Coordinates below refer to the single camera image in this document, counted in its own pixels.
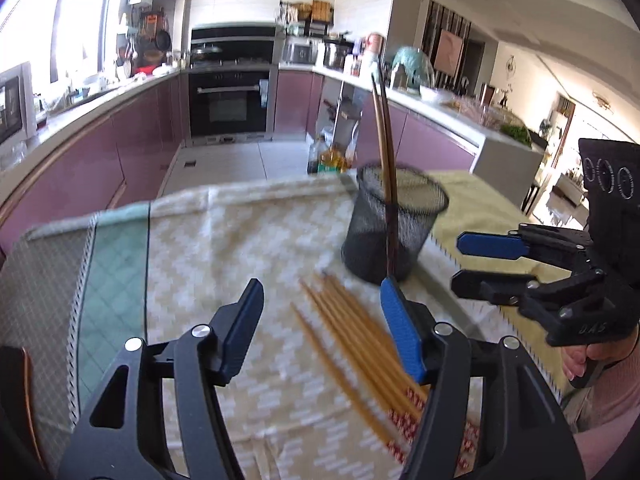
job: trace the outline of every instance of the chopstick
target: chopstick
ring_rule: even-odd
[[[339,314],[335,305],[331,304],[324,295],[317,294],[306,283],[300,281],[305,293],[315,304],[322,322],[329,328],[342,352],[356,363],[353,368],[366,381],[367,386],[376,392],[376,397],[385,400],[386,405],[381,407],[385,412],[391,411],[402,414],[409,413],[419,420],[422,416],[414,402],[407,396],[406,389],[402,388],[402,374],[391,373],[392,368],[383,365],[377,356],[371,352],[370,345],[362,344],[360,331],[353,327],[349,331],[344,320],[338,318]]]
[[[317,305],[319,303],[319,298],[316,293],[309,286],[307,286],[306,283],[300,282],[300,285],[302,286],[302,289],[305,291],[312,303],[314,305]],[[316,310],[318,310],[318,314],[320,315],[322,322],[327,326],[331,326],[331,323],[329,322],[328,317],[324,313],[324,311],[319,308],[316,308]],[[335,342],[338,344],[343,354],[353,355],[349,349],[348,343],[340,335],[337,335],[334,332],[332,332],[332,335],[334,336]],[[367,388],[370,390],[372,396],[380,405],[380,408],[382,408],[382,411],[385,413],[393,411],[393,396],[388,392],[383,392],[376,384],[375,378],[369,375],[369,369],[362,366],[360,359],[358,359],[356,356],[353,357],[358,364],[357,366],[353,367],[356,375],[367,385]]]
[[[334,306],[340,304],[343,306],[342,314],[353,322],[354,331],[366,340],[365,343],[368,346],[376,348],[382,367],[389,370],[398,384],[406,384],[405,391],[410,388],[418,399],[423,403],[426,402],[426,393],[405,373],[404,368],[400,365],[391,336],[371,319],[356,298],[342,286],[335,276],[316,274],[316,278],[326,287],[325,294],[330,297]]]
[[[389,180],[388,146],[386,145],[385,120],[378,95],[376,78],[371,74],[373,90],[373,109],[376,114],[376,129],[378,131],[378,149],[380,150],[380,166],[382,167],[382,185],[385,193],[385,204],[391,202],[391,181]]]
[[[309,324],[305,321],[300,314],[300,311],[291,303],[291,309],[296,316],[296,319],[300,323],[303,332],[306,335],[306,338],[311,342],[311,346],[314,348],[314,351],[318,354],[318,357],[322,361],[322,364],[327,368],[329,374],[334,381],[340,386],[343,390],[344,394],[347,396],[353,408],[358,412],[358,414],[364,419],[367,425],[371,428],[373,433],[385,443],[387,447],[391,449],[392,446],[396,446],[396,442],[392,435],[387,431],[387,429],[382,425],[382,423],[369,411],[366,407],[365,403],[360,399],[360,396],[356,392],[356,390],[349,384],[349,381],[344,376],[340,368],[338,368],[331,358],[327,355],[326,351],[322,347],[322,343],[314,333],[313,329],[309,326]]]
[[[380,63],[378,67],[378,81],[380,82],[380,101],[378,102],[378,88],[373,75],[372,91],[374,108],[376,108],[376,125],[380,144],[380,159],[382,162],[382,180],[385,188],[385,224],[386,224],[386,275],[396,274],[398,259],[398,182],[396,179],[396,156],[394,153],[389,102],[386,98],[385,81],[382,77]]]

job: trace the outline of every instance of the table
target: table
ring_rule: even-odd
[[[455,240],[463,230],[503,234],[525,218],[476,176],[443,172],[433,177],[449,194],[450,207],[438,218],[433,236],[420,254],[420,265],[402,284],[402,290],[407,298],[426,304],[437,320],[451,322],[469,336],[488,340],[507,334],[519,336],[559,397],[566,382],[559,355],[544,344],[542,329],[513,309],[459,301],[448,291],[448,283],[460,266],[531,272],[542,282],[559,279],[566,272],[537,262],[459,254]],[[219,306],[237,300],[250,278],[259,278],[264,285],[264,313],[244,367],[227,388],[218,390],[230,439],[248,479],[338,478],[346,474],[396,478],[400,466],[326,375],[289,310],[289,303],[296,303],[328,348],[330,336],[303,297],[298,279],[310,277],[315,270],[329,270],[385,326],[377,288],[349,275],[340,261],[354,192],[352,176],[330,174],[203,187],[150,205],[142,203],[50,224],[28,234],[0,274],[0,298],[4,302],[0,309],[0,342],[24,345],[32,354],[36,430],[51,468],[57,469],[72,429],[76,410],[67,400],[81,397],[79,390],[74,396],[66,387],[68,370],[79,370],[79,351],[72,346],[76,358],[66,358],[69,341],[65,336],[72,333],[73,320],[77,324],[78,318],[82,319],[79,310],[87,308],[77,301],[78,293],[82,292],[79,297],[83,298],[92,272],[107,264],[114,275],[129,269],[127,279],[139,283],[142,261],[146,262],[142,296],[137,296],[141,293],[136,287],[124,299],[114,295],[109,304],[114,310],[144,304],[151,344],[176,338],[190,327],[207,322]],[[96,248],[104,246],[100,240],[108,241],[110,226],[136,242],[148,235],[148,244],[123,244],[138,249],[114,265],[114,257],[122,251],[96,254]],[[34,275],[36,269],[40,275]],[[29,292],[34,290],[34,283],[38,284],[38,294]],[[27,296],[30,309],[24,308]],[[131,303],[132,297],[138,303]],[[49,312],[47,317],[55,319],[55,330],[34,321],[38,317],[34,314],[36,307],[42,304],[54,309],[55,316]],[[82,334],[82,323],[78,333]],[[115,333],[115,342],[113,337],[105,338],[113,346],[113,353],[121,344],[117,337],[124,337]],[[341,357],[335,352],[333,356],[353,379]],[[354,385],[368,398],[364,388]],[[164,392],[168,445],[178,471],[185,473],[170,382]],[[479,414],[478,401],[478,395],[472,396],[470,412],[475,416]],[[381,420],[385,418],[376,413]]]

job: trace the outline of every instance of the mesh cup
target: mesh cup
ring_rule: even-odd
[[[395,278],[405,280],[440,213],[449,206],[442,186],[413,168],[396,168],[398,181],[398,256]],[[355,276],[379,285],[386,278],[385,202],[380,166],[358,170],[358,195],[342,261]]]

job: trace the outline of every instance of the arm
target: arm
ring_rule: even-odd
[[[638,331],[606,345],[562,349],[568,377],[584,371],[584,358],[620,360],[605,370],[591,389],[590,429],[575,435],[587,478],[592,478],[625,439],[640,415],[640,348]]]

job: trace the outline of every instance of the window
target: window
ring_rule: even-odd
[[[31,61],[36,93],[51,83],[51,38],[57,2],[6,0],[0,9],[0,72]]]
[[[113,35],[119,10],[120,0],[5,0],[0,7],[0,72],[30,61],[36,93],[65,72],[81,77],[98,72],[104,23]],[[104,38],[105,57],[113,59],[115,37]]]
[[[58,76],[98,72],[98,41],[104,0],[61,0],[56,29]]]

